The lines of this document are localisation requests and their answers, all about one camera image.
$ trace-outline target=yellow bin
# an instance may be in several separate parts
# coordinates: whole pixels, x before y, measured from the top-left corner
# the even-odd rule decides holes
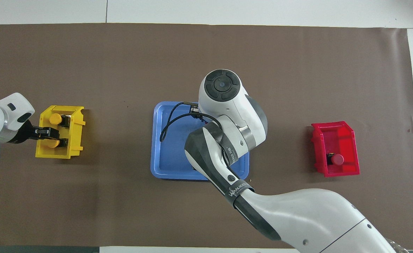
[[[80,155],[83,150],[81,146],[81,129],[86,122],[83,121],[81,110],[83,106],[61,106],[52,105],[41,113],[39,126],[42,128],[51,127],[58,129],[60,138],[67,138],[67,147],[55,148],[54,140],[38,140],[36,143],[36,157],[70,159],[71,156]],[[64,128],[55,124],[55,116],[70,116],[69,128]]]

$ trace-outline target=black band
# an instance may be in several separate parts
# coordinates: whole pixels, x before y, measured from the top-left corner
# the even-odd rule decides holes
[[[227,192],[225,192],[225,199],[234,207],[234,201],[245,189],[250,189],[253,192],[255,191],[250,184],[242,179],[239,179],[228,188]]]
[[[206,128],[216,142],[224,148],[230,165],[234,164],[238,160],[237,152],[228,136],[225,135],[224,131],[212,122],[203,127]]]

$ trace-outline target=plastic bin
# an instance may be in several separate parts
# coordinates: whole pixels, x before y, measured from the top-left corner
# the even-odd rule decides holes
[[[179,102],[163,101],[155,106],[153,111],[153,134],[150,170],[153,176],[162,179],[207,180],[200,172],[194,170],[184,153],[187,136],[194,130],[205,125],[193,117],[183,117],[174,122],[160,142],[162,128],[166,126],[167,118],[172,108]],[[190,106],[180,105],[172,114],[172,119],[188,113]],[[232,170],[241,179],[249,174],[249,154],[245,154],[231,165]]]
[[[83,106],[52,105],[43,111],[39,118],[39,126],[42,128],[56,128],[60,133],[60,138],[68,139],[68,145],[67,147],[54,148],[51,147],[54,144],[53,140],[38,140],[36,142],[35,157],[70,159],[72,156],[80,155],[80,151],[83,150],[81,146],[81,131],[83,125],[86,125],[81,113],[83,109]],[[54,113],[70,115],[69,127],[62,128],[58,125],[53,125],[50,122],[50,118]]]
[[[314,167],[325,177],[359,175],[354,131],[344,122],[314,123]]]

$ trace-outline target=brown surface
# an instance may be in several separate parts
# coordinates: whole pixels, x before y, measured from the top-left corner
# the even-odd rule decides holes
[[[205,182],[150,173],[160,101],[196,101],[209,71],[235,71],[269,119],[251,152],[261,194],[334,190],[388,238],[413,248],[413,84],[404,29],[164,24],[0,25],[0,99],[38,113],[81,105],[84,151],[34,157],[4,144],[0,245],[283,248]],[[315,173],[309,126],[345,120],[361,175]]]

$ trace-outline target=red object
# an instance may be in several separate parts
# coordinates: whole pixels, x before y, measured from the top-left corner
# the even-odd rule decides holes
[[[325,177],[359,175],[355,133],[346,122],[314,123],[314,167]]]

